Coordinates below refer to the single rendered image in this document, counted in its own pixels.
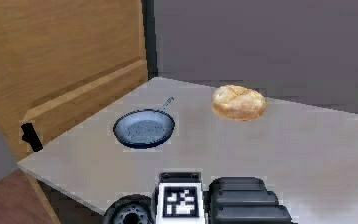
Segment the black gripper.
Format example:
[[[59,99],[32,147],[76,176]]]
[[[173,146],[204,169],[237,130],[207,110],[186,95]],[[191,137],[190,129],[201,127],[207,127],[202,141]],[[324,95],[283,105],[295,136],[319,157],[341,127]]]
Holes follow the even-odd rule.
[[[151,198],[140,194],[120,198],[106,210],[102,224],[155,224]]]

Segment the grey table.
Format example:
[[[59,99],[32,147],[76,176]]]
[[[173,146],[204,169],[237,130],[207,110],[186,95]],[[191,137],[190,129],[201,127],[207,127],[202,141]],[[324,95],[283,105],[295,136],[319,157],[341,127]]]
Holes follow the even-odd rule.
[[[358,114],[268,99],[249,122],[217,117],[214,90],[154,78],[21,160],[20,168],[96,212],[128,193],[150,194],[163,171],[256,176],[298,224],[358,224]],[[123,114],[168,106],[173,136],[132,150],[114,137]]]

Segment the round bread loaf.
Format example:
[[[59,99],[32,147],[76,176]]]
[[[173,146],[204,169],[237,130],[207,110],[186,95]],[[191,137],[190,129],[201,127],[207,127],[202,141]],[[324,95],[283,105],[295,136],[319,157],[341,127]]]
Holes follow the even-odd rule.
[[[264,114],[266,106],[261,93],[237,85],[224,85],[216,89],[211,103],[216,115],[235,121],[257,119]]]

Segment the blue frying pan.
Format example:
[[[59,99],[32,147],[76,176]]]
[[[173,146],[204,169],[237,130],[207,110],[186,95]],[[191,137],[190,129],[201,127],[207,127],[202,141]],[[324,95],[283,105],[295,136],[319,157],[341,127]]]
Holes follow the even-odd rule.
[[[146,108],[122,115],[112,128],[115,138],[131,149],[149,149],[165,143],[176,126],[174,118],[166,112],[173,100],[169,97],[159,109]]]

